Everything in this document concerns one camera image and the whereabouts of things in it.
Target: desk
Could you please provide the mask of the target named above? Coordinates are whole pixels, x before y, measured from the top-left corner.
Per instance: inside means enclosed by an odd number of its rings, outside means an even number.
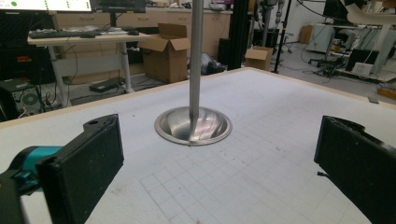
[[[82,75],[89,73],[114,71],[123,69],[125,74],[126,92],[132,92],[131,78],[128,64],[128,54],[126,49],[126,42],[144,41],[149,38],[149,35],[99,35],[96,38],[47,38],[47,39],[32,39],[28,37],[28,44],[37,45],[39,47],[49,47],[49,54],[55,73],[56,81],[61,94],[62,106],[71,105],[67,93],[65,91],[62,77],[73,76],[74,74]],[[56,46],[73,46],[73,45],[87,45],[100,43],[121,43],[121,55],[101,56],[94,58],[79,58],[79,59],[58,59],[55,54],[54,47]]]
[[[359,38],[359,45],[356,47],[356,49],[375,49],[379,51],[370,76],[351,73],[345,71],[345,69],[337,69],[339,72],[385,82],[396,78],[396,74],[393,72],[395,66],[389,66],[390,64],[394,65],[394,63],[388,60],[390,49],[396,41],[396,32],[393,30],[380,35],[382,29],[377,27],[364,28],[362,26],[316,24],[313,28],[312,35],[306,49],[325,53],[324,60],[326,61],[332,46],[336,29],[359,30],[359,34],[357,36],[357,38]]]
[[[165,141],[155,119],[188,101],[183,81],[0,123],[0,170],[25,147],[63,146],[84,122],[117,113],[125,162],[87,223],[370,223],[330,180],[317,176],[321,118],[353,120],[396,146],[396,106],[237,69],[201,82],[201,106],[230,118],[231,134],[204,147]],[[33,224],[50,223],[41,192],[22,200]]]

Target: metal pole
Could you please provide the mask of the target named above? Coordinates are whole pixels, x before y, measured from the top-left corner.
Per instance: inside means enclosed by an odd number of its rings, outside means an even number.
[[[267,43],[267,36],[268,36],[268,29],[269,23],[271,19],[271,11],[274,7],[273,6],[263,6],[263,16],[264,16],[264,30],[262,31],[262,46],[265,47]]]
[[[291,0],[289,0],[288,2],[288,9],[286,9],[285,20],[283,21],[283,30],[282,30],[282,35],[280,36],[279,48],[277,50],[274,73],[277,73],[277,66],[279,65],[279,61],[280,61],[280,51],[282,50],[283,40],[285,39],[286,27],[288,26],[290,5],[291,5]]]
[[[246,53],[248,42],[248,1],[236,0],[233,4],[233,15],[231,15],[230,39],[231,52],[228,70],[241,67],[241,62]]]
[[[199,117],[203,20],[204,0],[196,0],[192,5],[191,27],[190,136],[194,136]]]

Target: computer monitor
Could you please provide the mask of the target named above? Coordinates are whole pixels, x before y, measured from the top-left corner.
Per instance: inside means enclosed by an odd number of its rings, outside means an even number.
[[[95,12],[146,12],[146,0],[91,0],[91,6]]]
[[[354,3],[361,8],[364,4],[364,0],[354,0]],[[323,15],[334,19],[334,25],[351,25],[347,19],[347,9],[340,2],[340,0],[326,0],[325,7],[323,9]]]
[[[0,10],[8,12],[91,12],[90,0],[0,0]]]

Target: cardboard box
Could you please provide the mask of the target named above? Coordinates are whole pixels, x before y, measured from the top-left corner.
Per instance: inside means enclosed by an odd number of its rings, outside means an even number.
[[[300,32],[300,43],[309,44],[309,40],[311,39],[313,26],[306,25],[301,28]]]
[[[159,23],[160,33],[147,41],[138,43],[143,49],[146,76],[165,83],[187,79],[187,27],[169,23]]]
[[[248,49],[245,55],[246,67],[270,71],[273,51],[266,47],[253,46],[253,49]]]
[[[248,1],[248,12],[254,12],[254,7],[256,5],[256,0]]]

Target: desk leg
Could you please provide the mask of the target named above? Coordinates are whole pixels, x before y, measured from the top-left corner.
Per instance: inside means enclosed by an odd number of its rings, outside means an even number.
[[[131,86],[131,76],[129,72],[129,62],[128,62],[128,52],[126,51],[126,43],[123,42],[121,43],[122,45],[122,65],[123,65],[123,70],[125,74],[125,91],[126,92],[134,92]]]
[[[50,60],[51,60],[52,67],[53,67],[53,72],[56,77],[56,83],[59,88],[59,92],[61,94],[60,100],[61,100],[62,106],[67,107],[68,105],[71,105],[71,103],[67,99],[67,94],[66,94],[66,91],[64,88],[64,81],[62,80],[62,77],[59,73],[59,68],[56,64],[56,61],[58,59],[56,58],[55,51],[52,46],[49,47],[49,55],[50,55]]]

